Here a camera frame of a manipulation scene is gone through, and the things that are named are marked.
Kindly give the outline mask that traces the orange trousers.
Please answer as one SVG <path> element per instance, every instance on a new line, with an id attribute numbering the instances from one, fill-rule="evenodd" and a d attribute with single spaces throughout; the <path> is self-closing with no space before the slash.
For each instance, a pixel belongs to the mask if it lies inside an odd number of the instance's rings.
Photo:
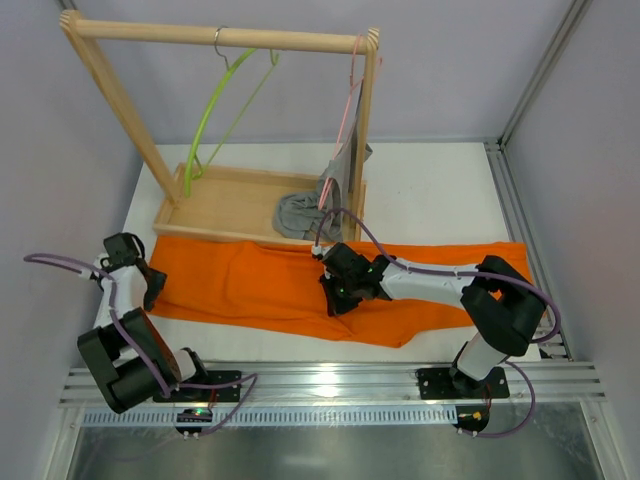
<path id="1" fill-rule="evenodd" d="M 165 318 L 391 348 L 425 331 L 472 324 L 461 309 L 419 300 L 366 301 L 331 317 L 319 283 L 323 267 L 308 245 L 160 236 L 151 266 L 167 276 L 152 310 Z"/>

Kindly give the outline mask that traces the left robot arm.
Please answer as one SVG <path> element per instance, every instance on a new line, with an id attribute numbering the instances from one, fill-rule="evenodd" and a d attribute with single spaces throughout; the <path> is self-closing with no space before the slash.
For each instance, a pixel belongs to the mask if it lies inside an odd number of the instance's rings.
<path id="1" fill-rule="evenodd" d="M 193 350 L 171 350 L 152 324 L 148 313 L 167 275 L 149 266 L 139 237 L 117 233 L 103 245 L 92 274 L 107 323 L 80 335 L 77 347 L 107 405 L 121 414 L 154 397 L 170 400 L 187 382 L 205 379 L 206 370 Z"/>

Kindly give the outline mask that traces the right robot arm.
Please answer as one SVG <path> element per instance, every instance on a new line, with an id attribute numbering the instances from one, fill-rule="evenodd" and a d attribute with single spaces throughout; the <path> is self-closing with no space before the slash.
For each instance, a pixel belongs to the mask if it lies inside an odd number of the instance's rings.
<path id="1" fill-rule="evenodd" d="M 312 247 L 324 266 L 319 281 L 331 316 L 355 310 L 364 300 L 419 300 L 466 312 L 477 333 L 449 368 L 446 391 L 458 398 L 493 393 L 488 378 L 510 357 L 523 356 L 548 300 L 508 262 L 488 255 L 478 265 L 437 266 L 410 262 L 386 251 L 372 260 L 345 243 Z"/>

